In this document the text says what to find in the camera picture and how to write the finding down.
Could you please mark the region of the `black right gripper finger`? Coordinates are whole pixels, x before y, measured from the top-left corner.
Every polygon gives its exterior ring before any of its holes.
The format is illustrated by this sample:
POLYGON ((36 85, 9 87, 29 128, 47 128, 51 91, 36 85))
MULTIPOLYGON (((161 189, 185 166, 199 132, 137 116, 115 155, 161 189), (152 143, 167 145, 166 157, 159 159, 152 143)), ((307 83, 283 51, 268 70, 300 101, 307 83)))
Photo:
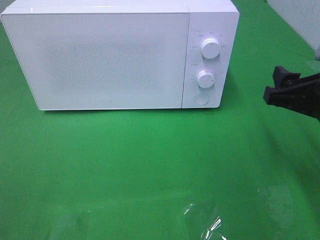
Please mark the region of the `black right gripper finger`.
POLYGON ((320 85, 276 89, 267 86, 263 99, 267 105, 291 110, 314 119, 320 119, 320 85))
POLYGON ((274 87, 272 91, 280 91, 289 87, 299 86, 301 84, 311 84, 312 81, 315 81, 314 91, 320 91, 320 74, 316 73, 313 75, 301 77, 299 72, 291 72, 285 69, 283 66, 277 65, 273 71, 273 82, 274 87))

